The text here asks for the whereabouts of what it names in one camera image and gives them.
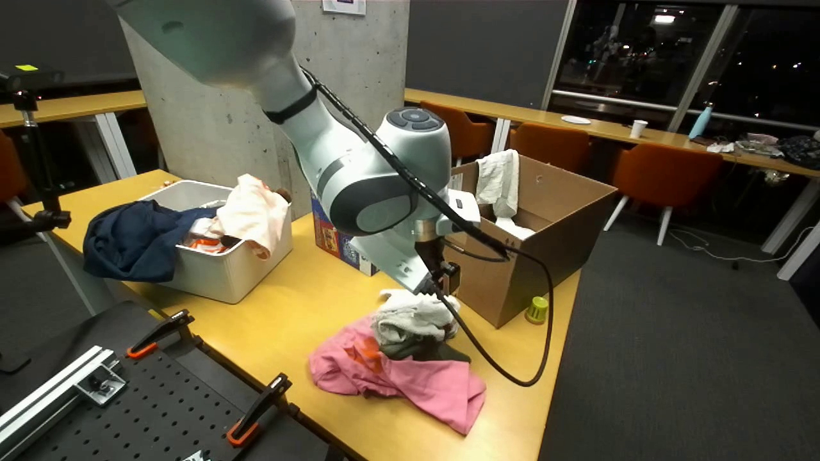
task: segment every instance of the window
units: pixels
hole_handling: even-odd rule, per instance
[[[692,107],[820,126],[820,10],[741,7]]]
[[[665,122],[680,100],[723,5],[592,2],[582,0],[571,19],[555,77],[554,109]]]

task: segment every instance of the black cable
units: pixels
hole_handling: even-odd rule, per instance
[[[461,229],[466,229],[472,238],[480,240],[484,245],[488,245],[493,252],[498,252],[498,259],[493,261],[509,261],[509,252],[518,252],[528,261],[533,261],[534,267],[541,267],[543,276],[545,276],[545,301],[547,301],[547,318],[545,318],[545,337],[543,337],[543,349],[541,349],[541,361],[537,369],[530,379],[518,379],[513,375],[501,364],[497,364],[488,350],[480,346],[480,340],[468,329],[468,325],[463,322],[463,318],[455,313],[455,308],[443,297],[443,291],[438,290],[438,285],[432,281],[432,291],[434,297],[445,304],[445,309],[455,318],[459,327],[463,329],[463,336],[474,343],[474,349],[484,355],[484,361],[498,370],[505,379],[509,379],[518,386],[533,386],[545,369],[547,361],[547,346],[551,346],[551,336],[554,336],[554,276],[547,270],[547,267],[543,261],[537,261],[530,252],[521,252],[513,245],[505,245],[501,240],[493,240],[491,236],[487,236],[478,226],[463,219],[455,210],[451,210],[423,179],[418,179],[369,128],[363,121],[357,121],[357,114],[352,109],[345,107],[345,101],[340,101],[323,81],[316,81],[315,73],[310,73],[306,68],[302,68],[304,77],[310,78],[313,89],[323,92],[329,105],[351,121],[351,126],[378,151],[378,155],[423,197],[427,199],[432,208],[438,208],[445,218],[451,218]]]

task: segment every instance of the cardboard box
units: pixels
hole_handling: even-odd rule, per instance
[[[202,205],[224,203],[229,186],[179,179],[144,199],[156,199],[170,210],[188,210]],[[259,259],[247,240],[238,240],[222,252],[202,252],[187,245],[177,245],[179,259],[174,267],[174,279],[160,281],[164,286],[191,291],[199,297],[238,301],[243,299],[291,249],[291,210],[279,227],[282,240],[267,255]]]
[[[454,179],[461,179],[461,190],[468,192],[477,190],[477,177],[477,163],[463,163],[454,172]],[[487,212],[478,227],[543,261],[554,285],[561,285],[589,259],[612,205],[615,186],[519,155],[515,222],[534,229],[534,236],[518,240],[487,219]],[[454,236],[454,240],[468,252],[497,259],[493,251],[463,233]],[[501,327],[528,308],[533,295],[545,291],[543,270],[521,255],[509,252],[509,261],[491,264],[448,249],[445,259],[461,267],[455,297],[493,327]]]
[[[313,208],[313,238],[315,245],[333,252],[336,259],[345,261],[349,267],[357,268],[360,273],[375,273],[375,267],[372,261],[366,261],[363,255],[357,255],[357,251],[351,245],[351,233],[337,229],[325,210],[320,208],[320,203],[313,197],[310,199]]]

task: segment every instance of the plastic bin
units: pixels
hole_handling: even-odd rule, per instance
[[[228,195],[229,186],[179,179],[169,186],[146,195],[144,199],[156,199],[169,210],[188,210],[224,203]],[[259,259],[247,240],[238,240],[222,252],[202,252],[179,244],[174,279],[160,285],[219,301],[238,301],[290,252],[290,249],[291,210],[287,208],[287,218],[282,222],[282,240],[267,259]]]

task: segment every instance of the pink cloth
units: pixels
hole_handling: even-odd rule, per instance
[[[466,361],[388,361],[369,355],[372,346],[369,318],[342,327],[306,357],[313,381],[333,395],[401,395],[455,432],[472,429],[484,407],[484,384]]]

